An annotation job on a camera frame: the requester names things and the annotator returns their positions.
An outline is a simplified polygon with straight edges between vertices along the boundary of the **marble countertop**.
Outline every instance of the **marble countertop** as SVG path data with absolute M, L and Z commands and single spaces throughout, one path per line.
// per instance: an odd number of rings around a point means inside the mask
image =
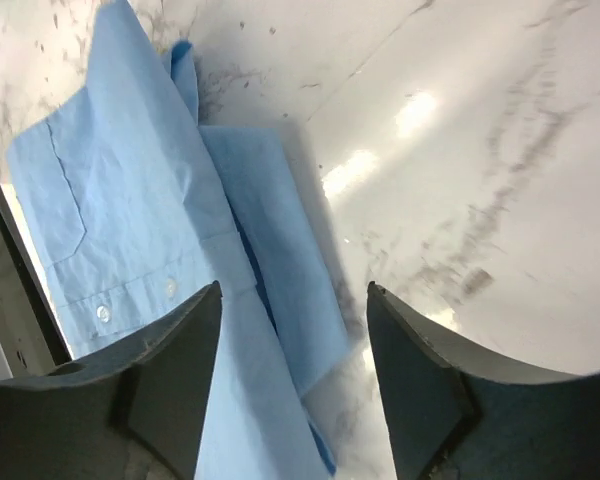
M 4 153 L 84 80 L 98 0 L 0 1 Z M 600 370 L 600 0 L 135 0 L 203 117 L 278 130 L 354 355 L 308 398 L 339 480 L 395 472 L 376 280 L 507 355 Z

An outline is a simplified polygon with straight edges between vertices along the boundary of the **glossy surface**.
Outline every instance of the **glossy surface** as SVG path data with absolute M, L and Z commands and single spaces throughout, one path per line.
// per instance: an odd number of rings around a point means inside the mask
M 4 150 L 83 81 L 97 1 L 0 1 Z M 364 304 L 375 279 L 489 348 L 600 369 L 600 0 L 144 0 L 188 36 L 203 113 L 271 126 L 354 337 L 313 392 L 340 479 L 394 478 Z

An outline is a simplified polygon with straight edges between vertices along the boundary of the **blue shirt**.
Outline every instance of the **blue shirt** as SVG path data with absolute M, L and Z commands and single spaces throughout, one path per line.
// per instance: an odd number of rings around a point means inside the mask
M 191 45 L 103 7 L 85 86 L 8 152 L 59 324 L 80 357 L 219 280 L 196 478 L 327 478 L 300 401 L 348 349 L 326 267 L 275 134 L 197 110 Z

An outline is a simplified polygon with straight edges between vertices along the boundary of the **light blue fabric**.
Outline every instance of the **light blue fabric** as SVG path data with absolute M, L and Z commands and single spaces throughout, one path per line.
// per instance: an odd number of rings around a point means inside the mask
M 103 7 L 85 87 L 8 152 L 59 323 L 80 357 L 219 280 L 196 478 L 325 479 L 300 401 L 348 348 L 324 262 L 273 132 L 197 110 L 191 46 L 160 59 L 125 1 Z

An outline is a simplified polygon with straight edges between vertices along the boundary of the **garment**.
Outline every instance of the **garment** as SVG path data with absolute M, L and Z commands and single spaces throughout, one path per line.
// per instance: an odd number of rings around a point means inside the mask
M 91 48 L 85 86 L 7 154 L 72 354 L 219 280 L 196 478 L 327 478 L 300 398 L 347 335 L 275 135 L 199 127 L 191 45 L 159 58 L 126 1 Z

